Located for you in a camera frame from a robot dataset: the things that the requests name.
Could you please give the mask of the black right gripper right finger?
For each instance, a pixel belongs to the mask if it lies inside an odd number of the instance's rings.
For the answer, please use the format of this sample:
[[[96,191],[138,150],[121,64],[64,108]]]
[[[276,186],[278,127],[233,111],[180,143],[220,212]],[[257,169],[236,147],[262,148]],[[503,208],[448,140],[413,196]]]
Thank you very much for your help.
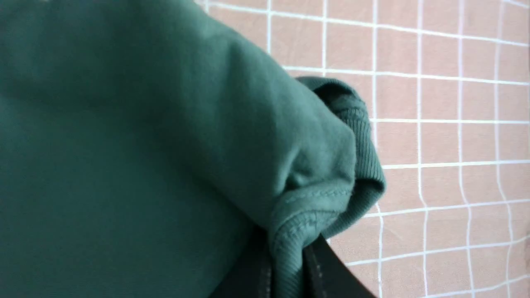
[[[303,249],[303,298],[375,298],[323,235]]]

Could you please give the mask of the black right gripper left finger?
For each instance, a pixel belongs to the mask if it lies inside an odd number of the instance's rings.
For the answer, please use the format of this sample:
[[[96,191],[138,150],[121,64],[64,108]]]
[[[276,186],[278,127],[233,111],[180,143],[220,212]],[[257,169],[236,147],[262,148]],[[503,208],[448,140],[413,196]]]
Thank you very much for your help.
[[[245,249],[211,298],[271,298],[272,260],[267,234],[255,228]]]

